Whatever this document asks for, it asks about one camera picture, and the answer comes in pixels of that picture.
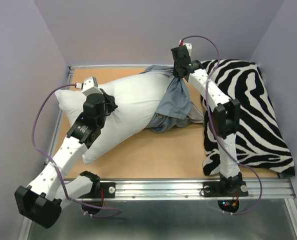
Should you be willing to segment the white pillow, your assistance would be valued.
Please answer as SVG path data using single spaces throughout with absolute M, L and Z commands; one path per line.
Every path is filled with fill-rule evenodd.
M 145 129 L 170 83 L 170 77 L 148 72 L 100 84 L 99 88 L 114 96 L 117 109 L 106 118 L 100 136 L 82 155 L 83 163 L 92 163 Z

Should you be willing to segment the grey-blue pillowcase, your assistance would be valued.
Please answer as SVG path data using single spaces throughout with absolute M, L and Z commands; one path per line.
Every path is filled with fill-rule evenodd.
M 205 123 L 204 113 L 191 101 L 185 81 L 175 77 L 171 67 L 151 65 L 143 73 L 161 74 L 170 80 L 152 119 L 146 126 L 148 129 L 154 133 L 162 133 L 174 127 L 185 128 L 190 124 Z

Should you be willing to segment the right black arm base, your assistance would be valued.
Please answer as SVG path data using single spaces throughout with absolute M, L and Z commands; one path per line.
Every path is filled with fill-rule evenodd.
M 216 198 L 219 209 L 233 215 L 239 210 L 240 197 L 248 197 L 249 192 L 245 181 L 228 186 L 220 180 L 203 182 L 199 195 L 205 198 Z

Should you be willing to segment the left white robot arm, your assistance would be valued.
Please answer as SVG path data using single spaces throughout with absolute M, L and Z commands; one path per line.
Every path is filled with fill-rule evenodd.
M 67 184 L 64 177 L 100 136 L 106 117 L 117 107 L 115 98 L 101 88 L 86 94 L 83 110 L 60 149 L 33 181 L 16 189 L 14 197 L 22 216 L 49 229 L 72 202 L 82 205 L 84 214 L 90 217 L 97 217 L 104 209 L 105 189 L 98 175 L 84 171 Z

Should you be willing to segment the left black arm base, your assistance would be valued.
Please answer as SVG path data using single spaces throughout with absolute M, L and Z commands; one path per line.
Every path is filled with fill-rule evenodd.
M 83 199 L 83 203 L 97 207 L 104 207 L 105 199 L 115 198 L 115 189 L 115 182 L 100 182 L 99 185 L 92 186 L 89 193 L 86 193 L 79 198 Z

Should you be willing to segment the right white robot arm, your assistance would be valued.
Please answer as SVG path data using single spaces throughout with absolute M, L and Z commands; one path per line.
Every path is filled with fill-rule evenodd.
M 171 49 L 173 74 L 195 87 L 206 101 L 209 129 L 217 141 L 219 151 L 219 180 L 204 182 L 204 197 L 231 197 L 241 190 L 243 178 L 237 161 L 236 135 L 241 105 L 237 99 L 224 94 L 210 79 L 201 62 L 192 61 L 188 45 Z

